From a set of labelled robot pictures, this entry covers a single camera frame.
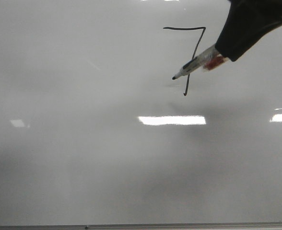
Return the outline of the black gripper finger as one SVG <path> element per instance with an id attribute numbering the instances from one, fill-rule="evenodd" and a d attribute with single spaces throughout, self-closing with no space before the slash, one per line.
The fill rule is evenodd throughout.
<path id="1" fill-rule="evenodd" d="M 216 50 L 237 61 L 267 33 L 282 26 L 282 0 L 232 0 Z"/>

